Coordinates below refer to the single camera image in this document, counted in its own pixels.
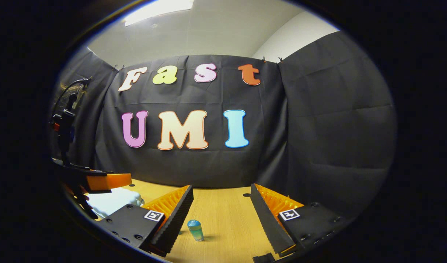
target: white cloth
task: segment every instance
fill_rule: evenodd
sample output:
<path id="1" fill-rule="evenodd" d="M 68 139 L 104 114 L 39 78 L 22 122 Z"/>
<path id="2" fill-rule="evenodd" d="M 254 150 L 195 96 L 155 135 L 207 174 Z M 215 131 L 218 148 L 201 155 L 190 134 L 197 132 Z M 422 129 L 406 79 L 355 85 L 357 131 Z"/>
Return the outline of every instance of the white cloth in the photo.
<path id="1" fill-rule="evenodd" d="M 113 214 L 118 209 L 127 204 L 141 206 L 144 204 L 140 193 L 133 192 L 124 188 L 113 188 L 111 193 L 104 194 L 89 194 L 89 201 L 87 203 L 92 207 L 92 210 L 100 218 L 105 218 Z"/>

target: white wall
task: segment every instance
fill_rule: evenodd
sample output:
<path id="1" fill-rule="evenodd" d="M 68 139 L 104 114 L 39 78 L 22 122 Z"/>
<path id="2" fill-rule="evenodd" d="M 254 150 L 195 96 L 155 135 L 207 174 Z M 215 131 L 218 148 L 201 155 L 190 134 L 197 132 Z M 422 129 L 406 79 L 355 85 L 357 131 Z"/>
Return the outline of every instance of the white wall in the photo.
<path id="1" fill-rule="evenodd" d="M 286 58 L 300 48 L 315 40 L 339 31 L 334 26 L 313 15 L 303 11 L 288 20 L 254 53 L 253 58 L 272 62 L 280 62 L 278 57 Z"/>

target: white object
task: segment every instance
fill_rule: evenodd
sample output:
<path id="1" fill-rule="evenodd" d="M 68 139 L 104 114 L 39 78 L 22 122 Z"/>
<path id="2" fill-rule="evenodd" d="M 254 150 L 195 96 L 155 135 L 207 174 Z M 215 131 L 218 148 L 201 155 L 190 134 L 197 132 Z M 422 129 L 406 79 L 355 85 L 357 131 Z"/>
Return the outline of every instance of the white object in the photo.
<path id="1" fill-rule="evenodd" d="M 125 18 L 124 26 L 132 25 L 157 15 L 163 15 L 171 12 L 190 10 L 194 0 L 156 0 L 152 3 L 138 9 Z"/>
<path id="2" fill-rule="evenodd" d="M 337 31 L 338 28 L 318 15 L 303 11 L 273 33 L 254 53 L 253 58 L 260 60 L 265 57 L 267 61 L 278 63 L 278 57 L 286 58 L 300 48 Z"/>
<path id="3" fill-rule="evenodd" d="M 105 218 L 113 214 L 118 209 L 127 204 L 141 206 L 144 204 L 140 193 L 133 192 L 125 188 L 113 188 L 111 193 L 89 194 L 87 203 L 92 207 L 92 211 L 100 218 Z"/>

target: blue letter i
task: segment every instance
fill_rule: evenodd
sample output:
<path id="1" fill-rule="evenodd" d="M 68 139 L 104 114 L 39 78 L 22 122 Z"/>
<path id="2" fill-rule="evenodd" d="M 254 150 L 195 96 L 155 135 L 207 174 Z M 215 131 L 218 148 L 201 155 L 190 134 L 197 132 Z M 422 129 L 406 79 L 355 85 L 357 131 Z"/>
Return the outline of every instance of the blue letter i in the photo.
<path id="1" fill-rule="evenodd" d="M 228 148 L 245 147 L 250 142 L 244 137 L 243 117 L 246 115 L 244 110 L 226 110 L 223 116 L 228 120 L 228 141 L 225 146 Z"/>

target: screw hole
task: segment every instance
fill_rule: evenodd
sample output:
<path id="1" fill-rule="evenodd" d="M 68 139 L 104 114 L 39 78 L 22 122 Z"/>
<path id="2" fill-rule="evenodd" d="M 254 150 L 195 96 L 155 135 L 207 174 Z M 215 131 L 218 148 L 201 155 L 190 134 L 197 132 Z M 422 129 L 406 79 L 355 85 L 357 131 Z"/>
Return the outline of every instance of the screw hole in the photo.
<path id="1" fill-rule="evenodd" d="M 304 240 L 308 239 L 310 236 L 311 236 L 310 234 L 303 235 L 303 236 L 300 238 L 300 240 L 301 240 L 301 241 L 304 241 Z"/>

